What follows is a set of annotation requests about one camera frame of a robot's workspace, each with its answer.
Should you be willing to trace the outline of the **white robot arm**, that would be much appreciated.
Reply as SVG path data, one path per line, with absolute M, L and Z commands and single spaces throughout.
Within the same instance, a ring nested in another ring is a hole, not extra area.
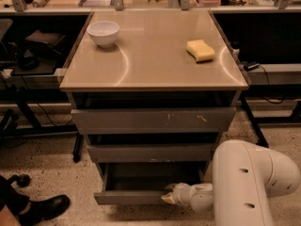
M 289 195 L 300 185 L 300 170 L 287 155 L 243 140 L 215 150 L 210 183 L 169 185 L 164 202 L 212 209 L 215 226 L 274 226 L 268 199 Z

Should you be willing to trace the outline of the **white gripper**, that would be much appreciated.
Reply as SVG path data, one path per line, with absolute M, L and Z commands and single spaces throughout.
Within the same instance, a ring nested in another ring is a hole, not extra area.
M 163 195 L 161 199 L 169 204 L 191 207 L 196 213 L 211 211 L 214 205 L 213 185 L 196 184 L 188 185 L 185 183 L 173 183 L 165 187 L 165 190 L 172 191 Z

